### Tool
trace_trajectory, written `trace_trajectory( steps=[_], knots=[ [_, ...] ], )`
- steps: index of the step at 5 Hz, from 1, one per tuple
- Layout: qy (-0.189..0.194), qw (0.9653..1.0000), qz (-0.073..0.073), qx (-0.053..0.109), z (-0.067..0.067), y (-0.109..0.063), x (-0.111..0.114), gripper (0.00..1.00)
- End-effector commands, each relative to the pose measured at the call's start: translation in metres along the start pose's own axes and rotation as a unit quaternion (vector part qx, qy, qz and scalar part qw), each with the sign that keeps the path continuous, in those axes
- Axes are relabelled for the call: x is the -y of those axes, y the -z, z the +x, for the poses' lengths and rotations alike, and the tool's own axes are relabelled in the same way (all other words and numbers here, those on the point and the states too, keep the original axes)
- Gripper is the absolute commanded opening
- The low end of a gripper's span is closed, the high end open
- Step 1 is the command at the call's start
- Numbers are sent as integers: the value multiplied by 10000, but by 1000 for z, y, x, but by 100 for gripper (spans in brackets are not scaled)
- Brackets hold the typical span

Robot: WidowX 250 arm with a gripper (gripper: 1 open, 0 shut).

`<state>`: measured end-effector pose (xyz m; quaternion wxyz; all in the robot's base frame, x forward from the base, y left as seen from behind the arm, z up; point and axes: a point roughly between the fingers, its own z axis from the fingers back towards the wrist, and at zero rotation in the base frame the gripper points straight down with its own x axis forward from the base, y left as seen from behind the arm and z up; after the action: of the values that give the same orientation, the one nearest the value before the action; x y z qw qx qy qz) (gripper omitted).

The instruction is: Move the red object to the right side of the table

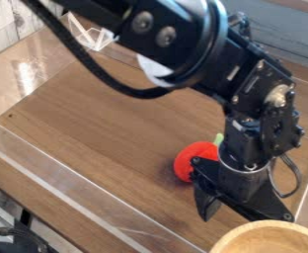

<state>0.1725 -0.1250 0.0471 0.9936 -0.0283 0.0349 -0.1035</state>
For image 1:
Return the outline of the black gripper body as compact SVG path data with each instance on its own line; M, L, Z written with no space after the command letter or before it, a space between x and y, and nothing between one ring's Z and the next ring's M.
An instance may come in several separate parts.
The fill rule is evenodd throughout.
M271 183L272 163L266 163L254 171L240 171L223 161L193 157L191 165L193 191L196 186L215 189L222 205L230 207L248 221L295 220Z

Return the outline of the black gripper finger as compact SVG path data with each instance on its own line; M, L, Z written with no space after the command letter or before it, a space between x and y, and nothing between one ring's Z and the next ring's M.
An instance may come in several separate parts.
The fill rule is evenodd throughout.
M199 216L204 221L208 221L222 207L218 191L215 189L201 189L196 186L193 198Z

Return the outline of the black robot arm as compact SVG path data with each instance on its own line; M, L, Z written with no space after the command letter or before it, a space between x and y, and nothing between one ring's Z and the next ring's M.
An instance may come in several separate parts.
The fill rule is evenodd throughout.
M295 83L282 63L254 41L242 13L227 12L222 0L55 0L112 32L116 42L143 60L153 86L120 82L93 60L41 0L22 0L73 56L117 92L156 99L191 88L222 105L224 138L197 142L173 161L175 175L193 186L199 215L210 219L228 206L247 220L291 221L276 188L276 162L290 164L288 151L304 130L295 109Z

